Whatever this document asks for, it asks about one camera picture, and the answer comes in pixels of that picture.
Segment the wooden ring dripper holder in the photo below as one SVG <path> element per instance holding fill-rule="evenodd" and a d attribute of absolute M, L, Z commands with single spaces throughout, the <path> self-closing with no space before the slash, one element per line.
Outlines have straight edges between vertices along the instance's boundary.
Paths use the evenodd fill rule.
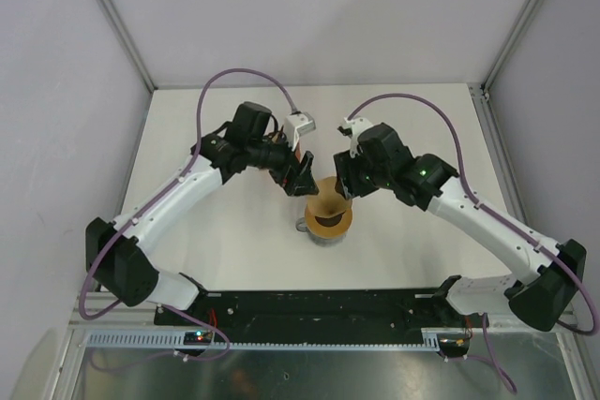
<path fill-rule="evenodd" d="M 312 213 L 306 206 L 304 219 L 310 233 L 319 238 L 332 240 L 341 237 L 350 229 L 353 222 L 353 210 L 347 208 L 336 215 L 324 217 Z"/>

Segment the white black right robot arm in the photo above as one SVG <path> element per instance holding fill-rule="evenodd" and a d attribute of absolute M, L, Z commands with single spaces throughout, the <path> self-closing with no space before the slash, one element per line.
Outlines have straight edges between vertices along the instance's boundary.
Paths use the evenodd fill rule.
<path fill-rule="evenodd" d="M 587 251 L 580 243 L 559 243 L 475 200 L 455 168 L 432 154 L 413 156 L 385 123 L 345 119 L 338 130 L 351 141 L 347 151 L 334 156 L 339 194 L 351 200 L 388 190 L 405 205 L 462 230 L 509 269 L 507 277 L 453 277 L 432 303 L 441 325 L 494 310 L 510 311 L 542 332 L 558 325 L 582 280 Z"/>

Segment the brown paper coffee filter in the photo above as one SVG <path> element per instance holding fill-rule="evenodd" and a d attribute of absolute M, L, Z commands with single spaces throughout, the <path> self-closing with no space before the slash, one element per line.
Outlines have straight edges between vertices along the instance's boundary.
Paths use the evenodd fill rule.
<path fill-rule="evenodd" d="M 307 207 L 312 213 L 328 217 L 352 208 L 352 201 L 337 193 L 335 183 L 336 176 L 329 176 L 317 182 L 319 194 L 307 197 Z"/>

